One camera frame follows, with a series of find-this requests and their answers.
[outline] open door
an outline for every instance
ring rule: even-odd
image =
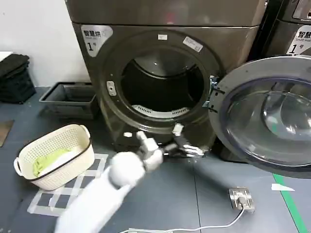
[[[210,96],[222,143],[263,170],[311,178],[311,57],[253,61],[227,74]]]

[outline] dryer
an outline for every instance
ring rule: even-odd
[[[245,62],[266,1],[66,3],[116,148],[138,146],[137,129],[165,143],[180,122],[208,150],[215,134],[202,106],[215,81]]]
[[[122,150],[138,145],[137,130],[165,143],[181,122],[196,146],[208,150],[217,136],[261,169],[311,177],[311,59],[243,65],[266,1],[67,0],[67,6]]]

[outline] laundry basket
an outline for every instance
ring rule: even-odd
[[[33,173],[35,160],[61,149],[77,151],[77,155],[47,174],[36,177]],[[71,124],[24,147],[14,160],[14,168],[19,176],[23,176],[40,188],[54,190],[87,170],[94,160],[95,155],[89,131],[83,125]]]

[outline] power cord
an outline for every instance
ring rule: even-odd
[[[144,232],[144,233],[168,233],[168,232],[179,232],[179,231],[184,231],[184,232],[196,232],[196,231],[199,231],[199,230],[203,230],[203,229],[210,229],[210,228],[227,228],[227,227],[231,227],[233,224],[235,224],[240,218],[241,216],[243,215],[245,209],[244,209],[244,204],[246,202],[246,199],[243,198],[243,197],[239,197],[238,198],[238,202],[240,203],[240,205],[242,206],[242,210],[241,212],[239,213],[239,215],[229,224],[227,225],[223,225],[223,226],[205,226],[205,227],[199,227],[199,228],[195,228],[195,229],[170,229],[170,230],[164,230],[164,231],[159,231],[159,230],[136,230],[135,229],[135,232]],[[120,233],[127,233],[127,232],[130,232],[130,230],[126,230],[126,231],[123,231],[123,232],[120,232]]]

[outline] gray storage bin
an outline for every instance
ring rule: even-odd
[[[99,106],[91,83],[59,82],[40,99],[51,114],[64,118],[94,119]]]

